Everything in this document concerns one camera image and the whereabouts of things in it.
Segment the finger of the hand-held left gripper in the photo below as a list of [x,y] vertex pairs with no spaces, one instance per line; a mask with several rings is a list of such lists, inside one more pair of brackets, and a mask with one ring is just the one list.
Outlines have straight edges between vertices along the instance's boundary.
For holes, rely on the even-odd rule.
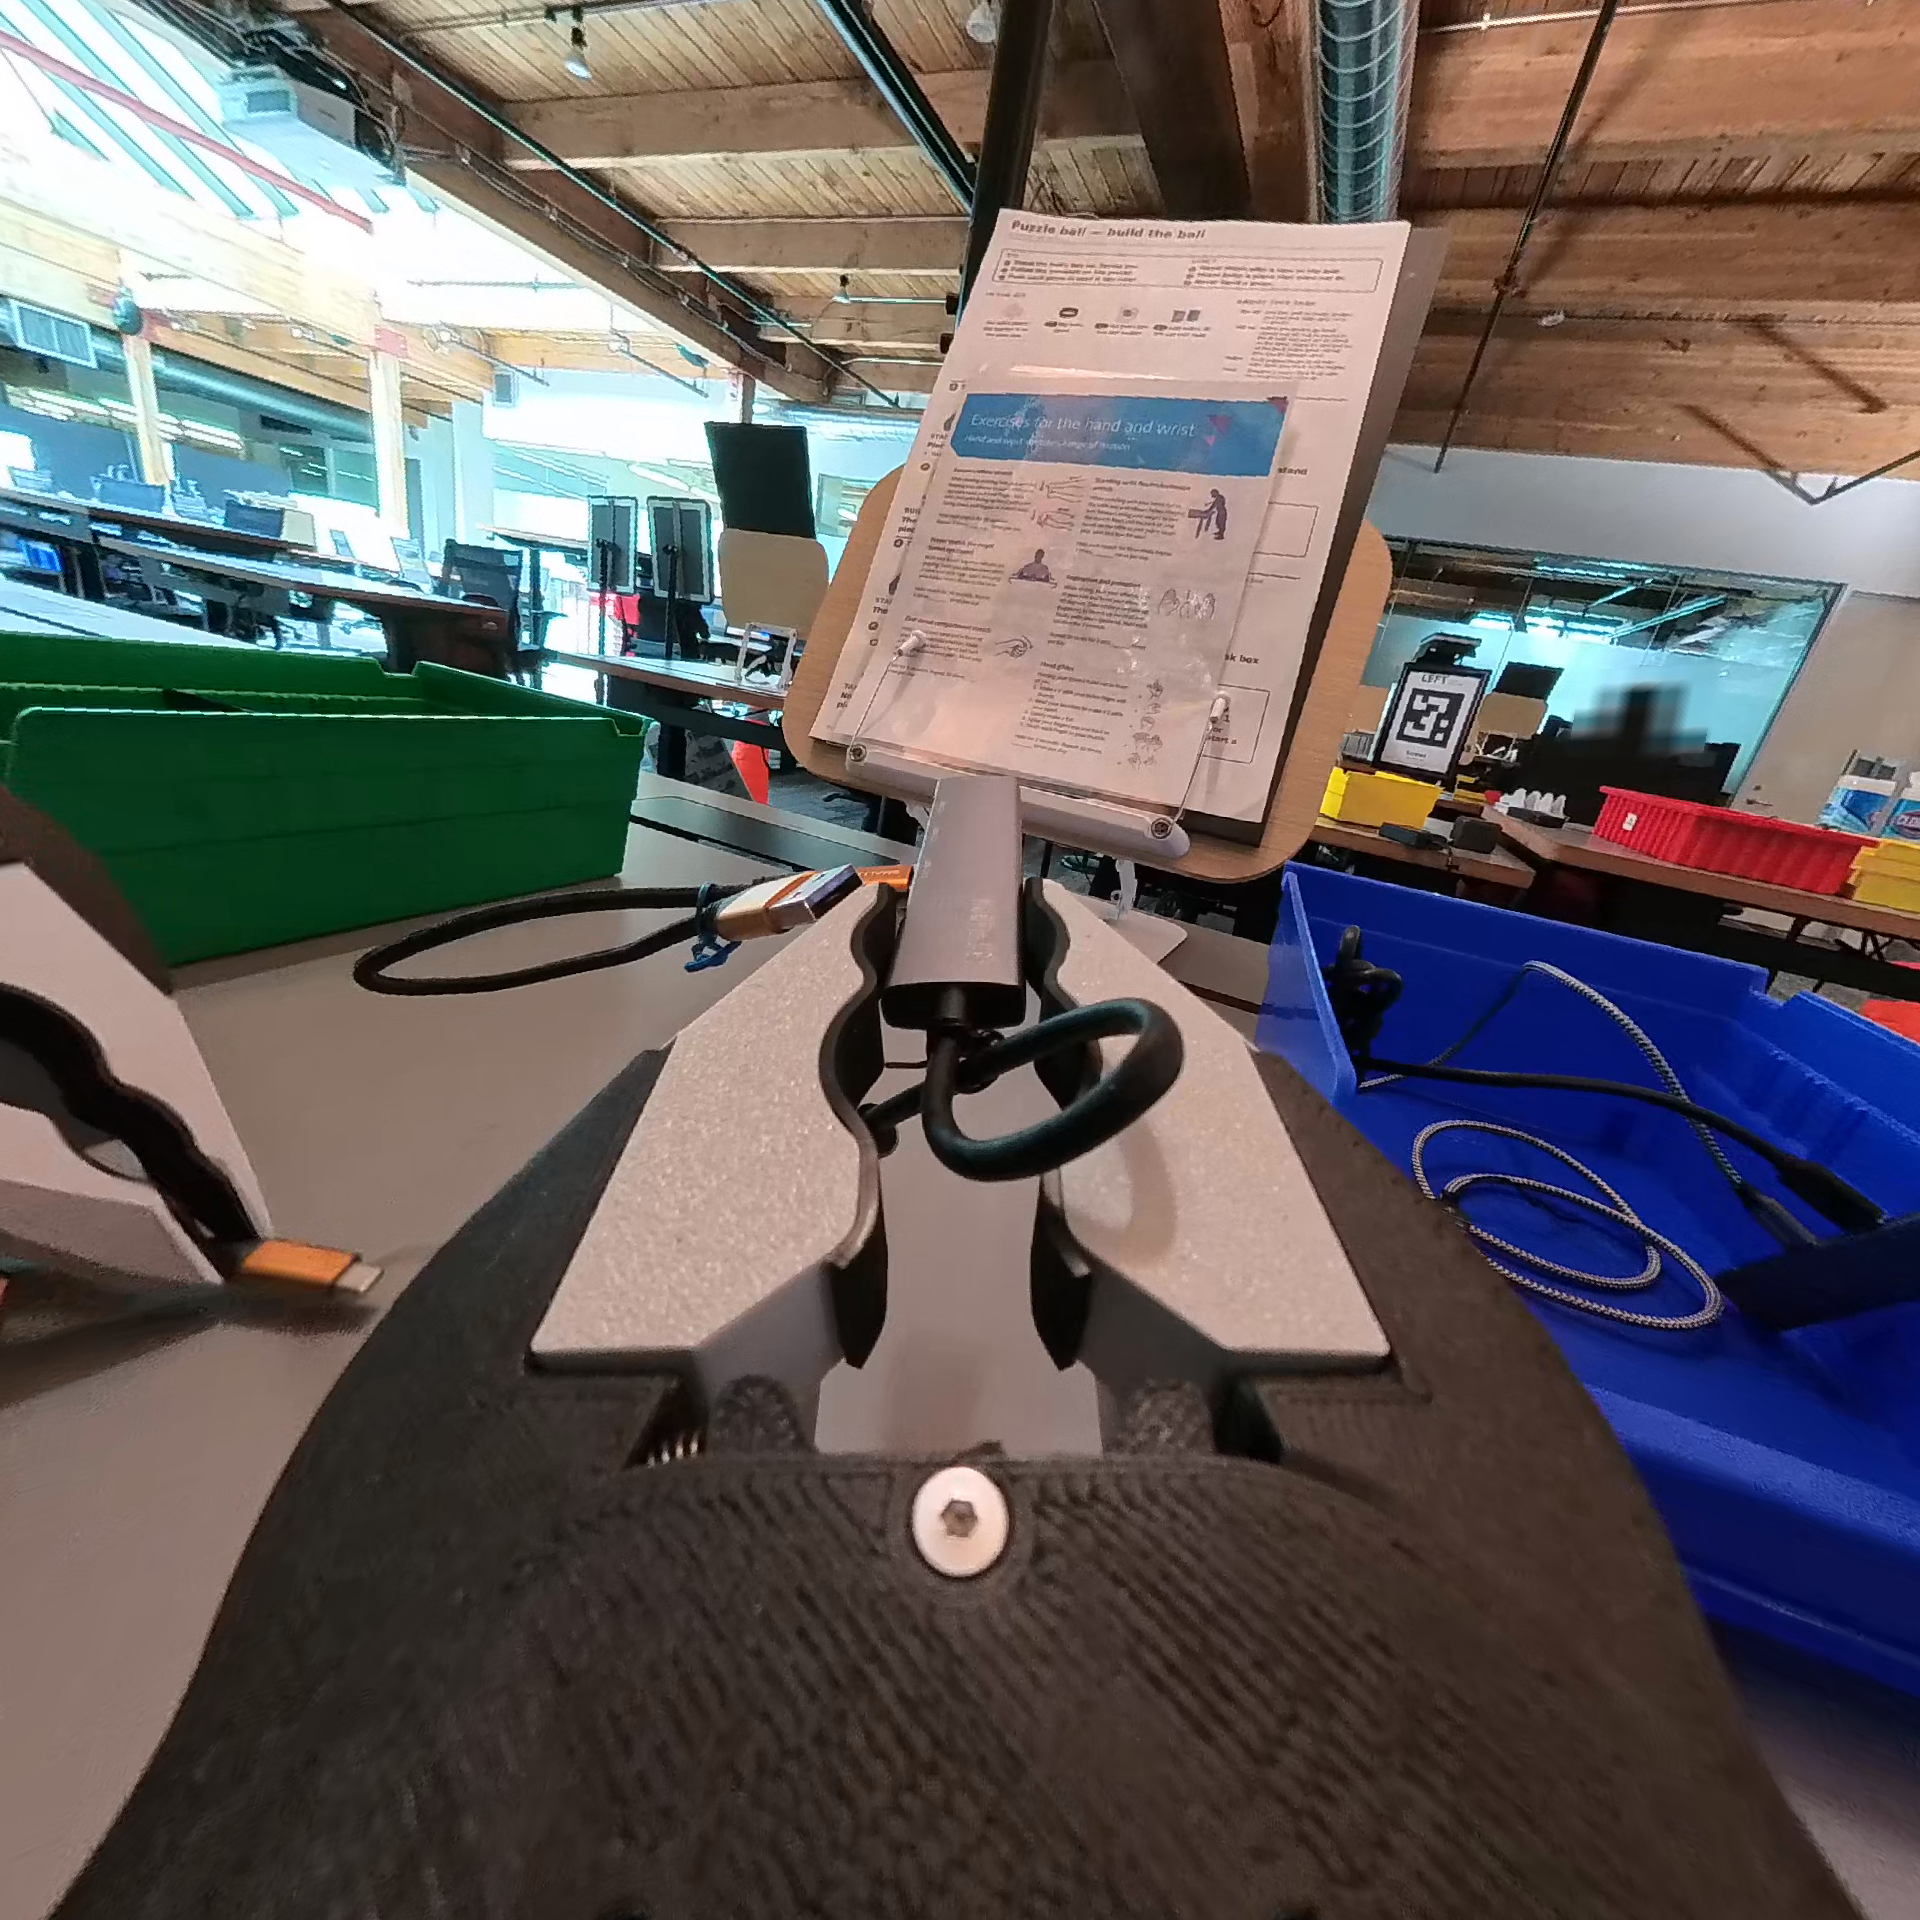
[[68,1277],[154,1286],[225,1283],[165,1199],[114,1178],[102,1192],[6,1178],[3,1248],[6,1257]]
[[273,1233],[201,1044],[158,990],[22,865],[3,878],[3,1184],[149,1187],[203,1245]]

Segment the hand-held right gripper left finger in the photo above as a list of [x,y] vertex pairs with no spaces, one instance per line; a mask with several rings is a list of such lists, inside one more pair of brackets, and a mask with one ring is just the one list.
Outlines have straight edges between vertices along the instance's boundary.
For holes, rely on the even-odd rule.
[[882,1148],[862,1102],[885,1071],[881,991],[900,889],[859,881],[692,1020],[600,1190],[530,1363],[655,1375],[699,1414],[780,1387],[835,1451],[824,1385],[878,1347],[891,1306]]

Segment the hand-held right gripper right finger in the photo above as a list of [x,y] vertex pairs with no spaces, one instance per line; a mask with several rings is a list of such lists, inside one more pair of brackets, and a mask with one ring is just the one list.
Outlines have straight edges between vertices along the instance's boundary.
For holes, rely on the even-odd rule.
[[1026,886],[1026,961],[1048,1011],[1140,1000],[1183,1042],[1171,1089],[1041,1184],[1035,1317],[1090,1373],[1100,1448],[1146,1387],[1216,1414],[1246,1379],[1382,1373],[1388,1336],[1251,1040],[1053,879]]

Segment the usb-c cable orange plug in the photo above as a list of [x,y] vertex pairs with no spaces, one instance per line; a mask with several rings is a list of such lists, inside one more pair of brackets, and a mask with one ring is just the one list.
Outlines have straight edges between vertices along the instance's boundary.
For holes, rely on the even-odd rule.
[[284,1238],[213,1248],[207,1273],[173,1277],[5,1257],[5,1351],[55,1337],[158,1325],[329,1322],[356,1317],[381,1265],[352,1251]]

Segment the green plastic bin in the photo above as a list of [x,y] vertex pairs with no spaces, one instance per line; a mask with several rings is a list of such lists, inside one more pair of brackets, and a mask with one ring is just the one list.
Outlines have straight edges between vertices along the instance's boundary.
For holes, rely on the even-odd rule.
[[643,746],[586,715],[33,704],[5,785],[108,869],[168,965],[615,875]]
[[248,643],[74,633],[3,635],[3,723],[33,708],[515,715],[530,689],[452,667],[397,673],[368,656],[258,649]]

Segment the grey usb hub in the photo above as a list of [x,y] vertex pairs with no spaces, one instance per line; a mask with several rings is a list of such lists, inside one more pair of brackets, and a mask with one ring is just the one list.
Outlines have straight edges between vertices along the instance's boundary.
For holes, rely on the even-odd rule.
[[881,991],[891,1025],[932,1033],[1020,1024],[1022,853],[1018,780],[957,773],[936,784]]

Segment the yellow plastic bin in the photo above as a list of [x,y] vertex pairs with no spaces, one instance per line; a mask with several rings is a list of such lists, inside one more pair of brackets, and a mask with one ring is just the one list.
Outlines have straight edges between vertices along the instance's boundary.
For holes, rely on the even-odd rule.
[[1319,816],[1366,829],[1423,829],[1443,796],[1444,785],[1435,780],[1339,765],[1328,778]]

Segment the wooden document stand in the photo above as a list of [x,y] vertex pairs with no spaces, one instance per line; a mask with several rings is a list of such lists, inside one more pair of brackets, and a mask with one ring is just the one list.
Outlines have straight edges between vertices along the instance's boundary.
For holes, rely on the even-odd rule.
[[[784,746],[809,772],[838,785],[855,787],[862,778],[853,773],[849,751],[817,737],[814,725],[859,620],[870,565],[891,526],[898,484],[900,470],[886,472],[861,503],[783,704]],[[1386,540],[1369,519],[1362,519],[1316,660],[1298,685],[1298,709],[1277,787],[1267,803],[1260,839],[1243,844],[1191,825],[1191,850],[1169,865],[1169,873],[1191,889],[1225,896],[1234,910],[1237,938],[1260,947],[1268,946],[1278,929],[1284,864],[1307,846],[1313,827],[1319,825],[1321,802],[1341,756],[1390,580]]]

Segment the black white marker sign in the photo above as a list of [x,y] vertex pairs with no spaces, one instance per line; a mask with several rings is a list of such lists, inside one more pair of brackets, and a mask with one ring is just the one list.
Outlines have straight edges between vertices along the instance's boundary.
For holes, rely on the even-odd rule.
[[1490,672],[1465,661],[1409,661],[1382,711],[1372,770],[1451,785],[1476,732],[1490,679]]

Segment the beige board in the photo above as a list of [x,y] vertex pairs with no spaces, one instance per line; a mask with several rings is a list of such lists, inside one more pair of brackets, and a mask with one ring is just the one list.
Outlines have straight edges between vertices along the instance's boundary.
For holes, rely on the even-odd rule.
[[724,526],[717,563],[729,625],[806,637],[831,586],[823,540]]

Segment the red plastic bin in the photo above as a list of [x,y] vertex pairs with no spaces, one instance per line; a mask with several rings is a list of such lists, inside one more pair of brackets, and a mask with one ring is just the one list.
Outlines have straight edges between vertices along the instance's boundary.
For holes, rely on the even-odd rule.
[[1853,884],[1869,834],[1766,820],[1733,808],[1606,784],[1599,841],[1671,865],[1837,898]]

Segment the black upright panel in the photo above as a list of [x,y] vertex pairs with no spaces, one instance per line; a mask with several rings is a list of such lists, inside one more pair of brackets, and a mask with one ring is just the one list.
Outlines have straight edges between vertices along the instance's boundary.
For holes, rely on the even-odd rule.
[[804,425],[708,420],[705,435],[724,529],[818,535]]

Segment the white wipes canister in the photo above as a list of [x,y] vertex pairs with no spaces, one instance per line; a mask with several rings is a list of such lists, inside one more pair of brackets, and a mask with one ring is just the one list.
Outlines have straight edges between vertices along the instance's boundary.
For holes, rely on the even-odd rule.
[[1919,761],[1859,754],[1832,785],[1816,823],[1919,844]]

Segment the white ceiling unit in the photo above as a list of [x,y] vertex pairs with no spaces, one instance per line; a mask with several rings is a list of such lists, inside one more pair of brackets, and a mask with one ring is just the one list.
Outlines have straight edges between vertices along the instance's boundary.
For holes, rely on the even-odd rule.
[[352,97],[303,81],[275,63],[233,66],[213,84],[222,125],[273,152],[359,149]]

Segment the white instruction sheet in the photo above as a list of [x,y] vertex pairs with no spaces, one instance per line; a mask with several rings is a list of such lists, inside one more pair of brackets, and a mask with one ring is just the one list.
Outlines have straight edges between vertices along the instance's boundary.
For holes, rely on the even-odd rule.
[[1288,400],[1255,576],[1227,656],[1216,728],[1186,802],[1171,813],[1255,823],[1280,776],[1298,682],[1332,565],[1343,565],[1381,444],[1369,414],[1382,358],[1404,342],[1395,307],[1404,221],[1077,220],[1000,213],[900,470],[859,620],[814,725],[851,747],[846,704],[873,657],[870,615],[900,557],[926,463],[969,384],[1016,372],[1126,381],[1241,379]]

